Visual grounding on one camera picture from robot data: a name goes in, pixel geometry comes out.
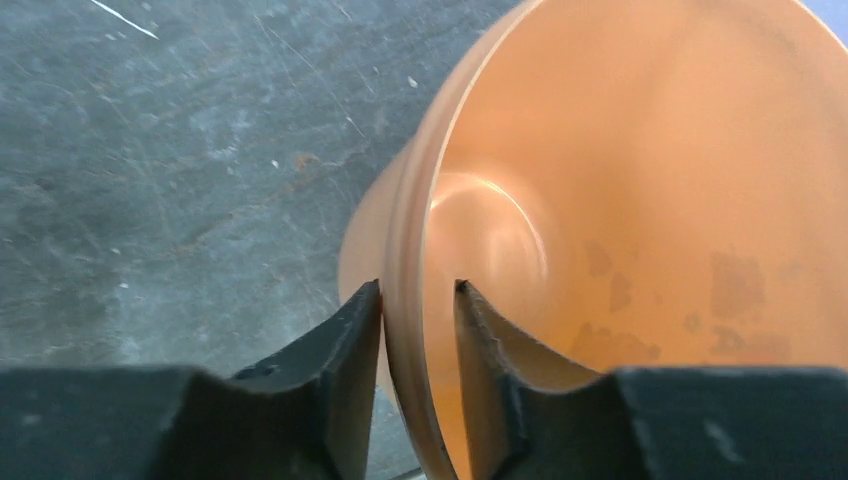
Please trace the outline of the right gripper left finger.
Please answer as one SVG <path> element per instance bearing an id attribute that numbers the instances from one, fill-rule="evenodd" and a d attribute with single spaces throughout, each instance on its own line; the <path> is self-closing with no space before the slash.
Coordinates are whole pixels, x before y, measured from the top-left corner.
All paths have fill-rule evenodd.
<path id="1" fill-rule="evenodd" d="M 230 378 L 186 365 L 5 368 L 5 479 L 361 479 L 376 281 Z"/>

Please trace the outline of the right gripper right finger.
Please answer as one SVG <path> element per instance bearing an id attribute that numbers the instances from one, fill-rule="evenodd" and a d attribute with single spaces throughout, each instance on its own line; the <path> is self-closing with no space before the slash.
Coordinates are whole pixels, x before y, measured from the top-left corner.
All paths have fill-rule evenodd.
<path id="1" fill-rule="evenodd" d="M 821 367 L 595 372 L 468 281 L 454 315 L 475 479 L 843 479 L 847 375 Z"/>

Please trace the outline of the orange trash bin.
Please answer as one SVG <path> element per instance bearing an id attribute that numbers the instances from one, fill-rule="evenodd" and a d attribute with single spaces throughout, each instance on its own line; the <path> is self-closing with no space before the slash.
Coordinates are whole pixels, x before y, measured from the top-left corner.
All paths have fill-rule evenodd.
<path id="1" fill-rule="evenodd" d="M 425 475 L 471 475 L 453 286 L 555 352 L 847 364 L 847 50 L 797 1 L 526 1 L 447 78 L 344 236 Z"/>

